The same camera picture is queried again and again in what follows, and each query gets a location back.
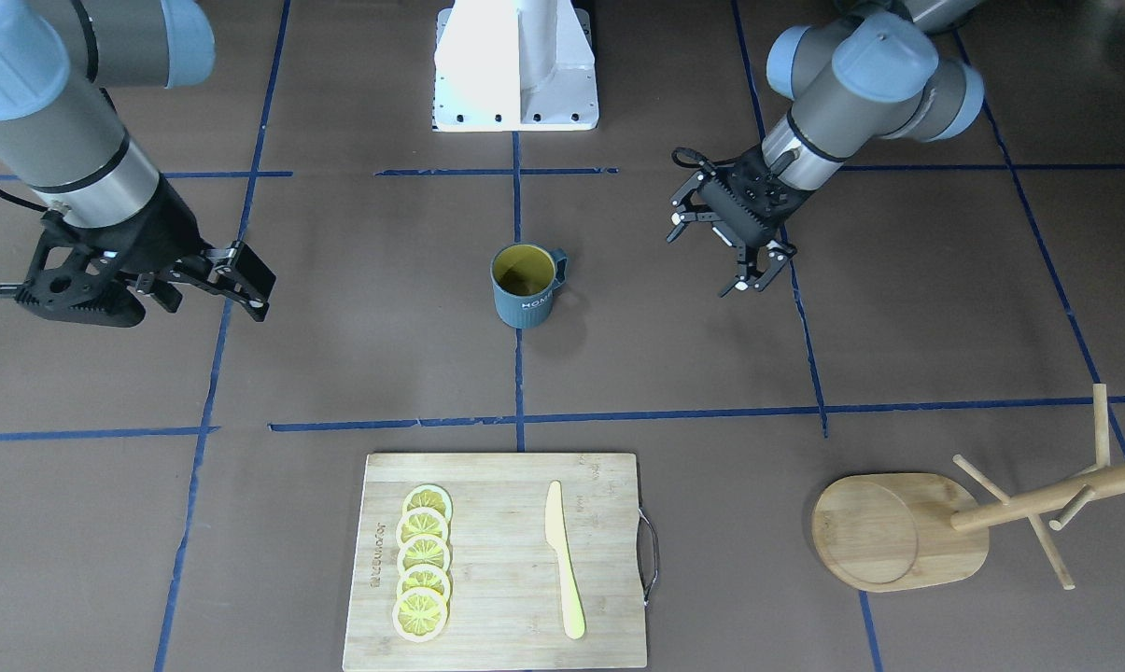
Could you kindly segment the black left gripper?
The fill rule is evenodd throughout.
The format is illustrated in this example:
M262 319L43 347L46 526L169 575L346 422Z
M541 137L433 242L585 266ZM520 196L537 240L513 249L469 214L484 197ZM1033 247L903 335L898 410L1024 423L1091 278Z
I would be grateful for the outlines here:
M766 289L796 256L796 247L772 239L812 192L778 179L763 156L762 145L721 164L698 150L674 147L670 161L693 173L670 197L674 212L666 242L676 241L690 225L714 224L719 217L744 243L734 245L738 272L719 297L734 289ZM695 203L698 194L704 203Z

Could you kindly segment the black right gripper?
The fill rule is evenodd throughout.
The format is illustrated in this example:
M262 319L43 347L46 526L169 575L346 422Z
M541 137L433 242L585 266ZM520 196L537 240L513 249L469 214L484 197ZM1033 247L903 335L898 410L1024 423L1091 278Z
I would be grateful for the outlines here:
M79 245L90 250L88 262L73 265L68 254L60 268L68 272L87 271L90 262L104 251L115 257L107 265L97 265L97 272L117 268L116 276L160 274L169 265L170 281L188 284L212 295L238 303L255 322L263 322L269 310L269 295L276 276L245 241L234 241L225 248L207 248L198 222L169 179L158 180L156 191L134 216L106 227L68 226ZM169 314L176 314L182 294L160 279L136 279L136 293L148 297Z

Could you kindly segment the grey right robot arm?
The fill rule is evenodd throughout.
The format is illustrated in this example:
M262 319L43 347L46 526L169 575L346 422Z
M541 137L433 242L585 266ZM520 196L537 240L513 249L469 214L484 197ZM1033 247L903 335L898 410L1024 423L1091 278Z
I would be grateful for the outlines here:
M266 319L274 274L243 241L204 240L105 95L200 84L215 62L195 1L0 1L0 161L43 229L0 297L54 322L134 328L141 299L174 312L188 284Z

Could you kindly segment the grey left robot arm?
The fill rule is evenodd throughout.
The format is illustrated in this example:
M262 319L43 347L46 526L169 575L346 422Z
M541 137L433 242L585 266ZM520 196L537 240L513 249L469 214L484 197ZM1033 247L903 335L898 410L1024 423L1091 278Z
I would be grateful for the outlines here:
M672 196L670 239L708 224L736 251L737 290L763 290L795 247L778 230L873 138L934 142L958 135L984 102L976 69L942 59L929 34L972 1L858 1L820 27L778 35L766 61L771 89L790 109L759 145L728 161L676 147L691 174Z

